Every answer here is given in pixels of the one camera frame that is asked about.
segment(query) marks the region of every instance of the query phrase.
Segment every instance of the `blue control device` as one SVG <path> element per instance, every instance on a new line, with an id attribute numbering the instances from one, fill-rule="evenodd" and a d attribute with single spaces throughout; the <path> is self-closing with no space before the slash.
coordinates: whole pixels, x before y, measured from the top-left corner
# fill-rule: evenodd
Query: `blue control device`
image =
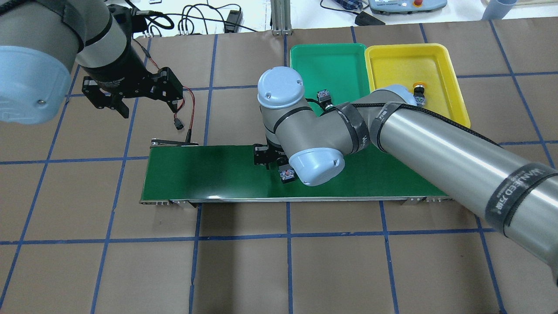
<path id="1" fill-rule="evenodd" d="M 432 12 L 445 7 L 448 0 L 370 0 L 372 13 L 390 15 Z"/>

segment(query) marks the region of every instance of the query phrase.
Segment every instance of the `yellow tray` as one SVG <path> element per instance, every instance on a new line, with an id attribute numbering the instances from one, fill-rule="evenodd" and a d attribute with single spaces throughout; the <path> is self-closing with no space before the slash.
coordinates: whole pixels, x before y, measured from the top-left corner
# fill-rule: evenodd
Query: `yellow tray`
<path id="1" fill-rule="evenodd" d="M 412 93 L 413 84 L 424 82 L 426 109 L 471 127 L 446 47 L 440 44 L 370 46 L 364 56 L 371 91 L 401 84 Z"/>

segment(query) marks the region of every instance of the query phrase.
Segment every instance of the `black band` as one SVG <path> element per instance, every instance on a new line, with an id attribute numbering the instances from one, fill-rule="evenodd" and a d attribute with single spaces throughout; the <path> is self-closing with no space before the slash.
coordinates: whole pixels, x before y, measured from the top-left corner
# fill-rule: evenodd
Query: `black band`
<path id="1" fill-rule="evenodd" d="M 62 23 L 69 27 L 78 37 L 81 52 L 85 46 L 85 21 L 79 11 L 68 3 L 67 0 L 35 0 L 47 9 L 58 14 L 62 18 Z"/>
<path id="2" fill-rule="evenodd" d="M 339 104 L 335 109 L 343 118 L 353 142 L 353 150 L 350 153 L 365 149 L 370 143 L 370 133 L 360 112 L 349 102 Z"/>
<path id="3" fill-rule="evenodd" d="M 306 110 L 310 110 L 312 111 L 312 109 L 310 107 L 298 107 L 295 108 L 287 113 L 285 113 L 282 117 L 279 118 L 279 120 L 277 120 L 277 122 L 275 122 L 275 125 L 273 126 L 273 134 L 275 134 L 275 132 L 277 132 L 277 128 L 279 127 L 279 125 L 288 117 L 294 115 L 297 112 L 301 112 L 301 111 L 306 111 Z"/>
<path id="4" fill-rule="evenodd" d="M 373 141 L 372 143 L 374 144 L 374 146 L 376 146 L 384 153 L 387 152 L 382 147 L 382 144 L 380 144 L 380 133 L 382 132 L 382 128 L 386 123 L 387 119 L 391 117 L 391 115 L 394 112 L 396 112 L 402 105 L 404 105 L 404 103 L 400 103 L 400 102 L 386 103 L 382 107 L 382 110 L 380 110 L 378 116 L 374 118 L 374 120 L 372 120 L 372 123 L 370 125 L 370 136 L 371 136 L 371 140 Z"/>
<path id="5" fill-rule="evenodd" d="M 103 28 L 103 30 L 98 33 L 95 37 L 91 38 L 90 40 L 85 42 L 85 46 L 89 46 L 92 44 L 95 44 L 97 41 L 101 40 L 106 34 L 108 34 L 108 31 L 110 30 L 110 27 L 112 26 L 112 15 L 109 14 L 108 15 L 108 22 L 107 25 L 105 25 L 105 28 Z"/>
<path id="6" fill-rule="evenodd" d="M 485 219 L 496 230 L 504 233 L 504 227 L 509 226 L 525 197 L 546 179 L 556 175 L 558 171 L 539 163 L 520 167 L 494 191 L 485 209 Z"/>

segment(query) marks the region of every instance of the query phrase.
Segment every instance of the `green panel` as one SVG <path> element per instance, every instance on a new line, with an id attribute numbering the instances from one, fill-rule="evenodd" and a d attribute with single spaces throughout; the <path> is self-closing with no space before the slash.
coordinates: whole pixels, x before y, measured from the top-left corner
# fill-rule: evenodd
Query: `green panel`
<path id="1" fill-rule="evenodd" d="M 442 191 L 390 155 L 369 147 L 317 187 L 282 184 L 276 168 L 255 166 L 251 146 L 160 146 L 150 151 L 142 202 L 254 199 L 401 199 Z"/>
<path id="2" fill-rule="evenodd" d="M 363 44 L 296 45 L 291 49 L 291 67 L 304 81 L 306 98 L 327 89 L 333 104 L 355 101 L 370 94 Z M 321 108 L 310 103 L 312 109 Z"/>

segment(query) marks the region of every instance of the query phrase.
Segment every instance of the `black connector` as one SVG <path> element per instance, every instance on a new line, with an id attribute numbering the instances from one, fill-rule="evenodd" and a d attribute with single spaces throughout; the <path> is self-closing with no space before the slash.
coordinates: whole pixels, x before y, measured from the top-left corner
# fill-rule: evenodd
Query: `black connector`
<path id="1" fill-rule="evenodd" d="M 227 22 L 240 24 L 242 22 L 242 11 L 230 10 Z M 225 23 L 225 33 L 237 33 L 238 25 Z"/>
<path id="2" fill-rule="evenodd" d="M 184 124 L 182 124 L 182 121 L 180 121 L 179 118 L 175 118 L 175 127 L 177 130 L 184 129 Z"/>
<path id="3" fill-rule="evenodd" d="M 371 16 L 370 14 L 362 11 L 361 13 L 359 13 L 357 15 L 357 17 L 354 19 L 354 23 L 358 26 L 364 26 L 364 25 L 385 25 L 384 22 L 378 20 L 377 18 Z"/>

